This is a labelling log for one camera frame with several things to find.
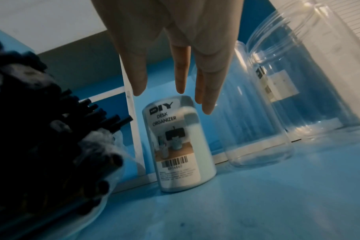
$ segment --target label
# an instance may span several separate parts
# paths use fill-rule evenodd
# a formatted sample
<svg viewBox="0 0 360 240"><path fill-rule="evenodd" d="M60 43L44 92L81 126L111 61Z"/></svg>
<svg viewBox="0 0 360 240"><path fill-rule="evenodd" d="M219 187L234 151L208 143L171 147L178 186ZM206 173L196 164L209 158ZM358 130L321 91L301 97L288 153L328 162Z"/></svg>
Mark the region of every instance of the label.
<svg viewBox="0 0 360 240"><path fill-rule="evenodd" d="M144 110L148 137L163 188L176 188L201 181L188 128L177 98L159 101Z"/></svg>
<svg viewBox="0 0 360 240"><path fill-rule="evenodd" d="M286 70L281 70L272 75L265 75L262 68L258 68L256 72L270 102L276 102L299 94Z"/></svg>

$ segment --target jar rim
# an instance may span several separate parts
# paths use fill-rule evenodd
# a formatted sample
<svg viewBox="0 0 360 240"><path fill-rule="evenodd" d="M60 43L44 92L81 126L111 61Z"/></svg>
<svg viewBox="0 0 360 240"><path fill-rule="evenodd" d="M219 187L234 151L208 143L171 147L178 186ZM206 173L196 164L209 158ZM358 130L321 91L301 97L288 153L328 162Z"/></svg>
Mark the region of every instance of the jar rim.
<svg viewBox="0 0 360 240"><path fill-rule="evenodd" d="M250 38L247 41L246 47L250 60L254 63L260 63L275 57L276 55L283 53L292 46L294 46L295 41L302 40L303 37L307 34L308 30L302 31L302 28L306 25L306 22L312 18L316 13L316 6L320 7L322 4L316 3L314 0L299 0L292 1L287 3L282 7L278 8L275 12L270 14L251 34ZM285 40L282 40L280 43L277 43L264 51L261 51L260 55L269 56L262 57L258 55L258 48L262 42L278 27L281 25L287 24L290 21L291 17L297 13L297 11L302 11L306 13L306 16L303 18L303 21L299 23L289 34L286 35Z"/></svg>

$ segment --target lined paper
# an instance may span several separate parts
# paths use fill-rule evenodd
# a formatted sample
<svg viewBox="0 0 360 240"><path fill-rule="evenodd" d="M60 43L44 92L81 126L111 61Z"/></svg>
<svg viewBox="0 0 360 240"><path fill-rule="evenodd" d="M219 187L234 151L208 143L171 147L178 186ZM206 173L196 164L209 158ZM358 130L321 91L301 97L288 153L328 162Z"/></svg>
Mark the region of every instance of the lined paper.
<svg viewBox="0 0 360 240"><path fill-rule="evenodd" d="M320 0L335 11L360 39L360 0Z"/></svg>

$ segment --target clear plastic container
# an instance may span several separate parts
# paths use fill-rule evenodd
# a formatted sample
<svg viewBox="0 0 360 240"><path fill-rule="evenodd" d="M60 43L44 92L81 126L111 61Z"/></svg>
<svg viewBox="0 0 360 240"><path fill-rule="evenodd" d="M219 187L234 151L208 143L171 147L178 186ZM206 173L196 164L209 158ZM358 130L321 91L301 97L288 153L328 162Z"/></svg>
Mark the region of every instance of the clear plastic container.
<svg viewBox="0 0 360 240"><path fill-rule="evenodd" d="M278 9L247 49L289 134L360 137L360 40L329 7L306 0Z"/></svg>
<svg viewBox="0 0 360 240"><path fill-rule="evenodd" d="M229 162L240 167L276 163L291 156L292 147L264 90L259 87L243 43L235 55L212 119ZM196 79L197 69L192 71Z"/></svg>

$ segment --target bundle of black straws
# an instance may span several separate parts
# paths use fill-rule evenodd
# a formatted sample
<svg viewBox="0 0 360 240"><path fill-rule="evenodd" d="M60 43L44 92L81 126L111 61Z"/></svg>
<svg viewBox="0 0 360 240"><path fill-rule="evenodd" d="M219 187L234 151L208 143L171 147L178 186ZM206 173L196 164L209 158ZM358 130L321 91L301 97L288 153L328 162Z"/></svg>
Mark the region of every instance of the bundle of black straws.
<svg viewBox="0 0 360 240"><path fill-rule="evenodd" d="M132 119L61 91L33 53L0 43L0 239L31 239L86 215L123 165L112 133Z"/></svg>

